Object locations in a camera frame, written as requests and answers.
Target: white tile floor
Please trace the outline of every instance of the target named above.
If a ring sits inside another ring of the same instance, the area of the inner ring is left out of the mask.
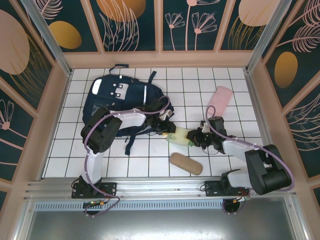
[[[196,129],[217,87],[225,86],[234,92],[223,115],[228,135],[262,145],[241,68],[121,68],[114,69],[112,74],[146,82],[152,71],[157,71],[153,84],[171,99],[175,113],[171,121],[178,127]],[[81,174],[86,154],[80,136],[84,126],[83,106],[93,80],[108,73],[107,68],[74,70],[43,177],[78,177]],[[246,168],[244,162],[233,156],[216,154],[213,147],[203,152],[201,148],[168,143],[166,137],[160,135],[137,137],[130,157],[125,155],[125,147],[125,138],[117,138],[104,154],[101,169],[104,177],[193,177],[169,162],[172,153],[181,153],[201,163],[200,176],[220,176],[232,169]]]

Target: tan foam block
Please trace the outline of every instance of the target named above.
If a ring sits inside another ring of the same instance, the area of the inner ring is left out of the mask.
[[[193,175],[199,175],[202,172],[202,165],[186,156],[181,155],[180,153],[173,153],[170,157],[170,163],[181,168]]]

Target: backpack strap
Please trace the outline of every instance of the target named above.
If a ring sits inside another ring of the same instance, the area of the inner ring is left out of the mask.
[[[149,77],[149,81],[148,81],[148,84],[151,84],[152,83],[152,80],[154,79],[155,75],[157,74],[156,71],[153,71]]]
[[[112,67],[112,68],[109,69],[109,74],[111,74],[111,71],[112,71],[113,69],[115,69],[116,67],[129,68],[129,64],[116,64],[116,65],[114,65],[114,67]]]
[[[125,153],[124,154],[130,156],[130,149],[131,149],[132,145],[134,144],[134,142],[136,140],[136,136],[152,133],[153,131],[154,131],[153,128],[149,128],[149,129],[147,129],[145,131],[142,131],[142,132],[139,132],[139,133],[131,135],[128,144],[125,146]]]

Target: navy backpack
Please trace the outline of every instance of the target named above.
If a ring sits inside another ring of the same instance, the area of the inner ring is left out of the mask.
[[[156,71],[152,72],[148,83],[146,83],[130,76],[111,74],[111,71],[116,67],[128,68],[129,65],[116,64],[109,70],[109,75],[98,77],[93,81],[83,108],[82,120],[84,124],[87,124],[101,107],[106,107],[110,111],[131,110],[148,105],[154,98],[159,99],[164,95],[159,87],[152,84]],[[174,111],[171,103],[167,109]],[[126,155],[130,155],[130,148],[134,144],[136,136],[154,131],[152,128],[146,129],[147,127],[147,125],[131,126],[118,131],[117,137],[130,136],[129,143],[125,148]]]

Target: pink sponge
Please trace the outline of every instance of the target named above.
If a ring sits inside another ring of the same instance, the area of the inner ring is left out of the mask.
[[[232,97],[232,91],[224,86],[218,86],[216,92],[213,95],[209,105],[215,107],[215,116],[222,116],[226,110],[226,107]],[[214,114],[214,109],[211,107],[208,110],[209,116]]]

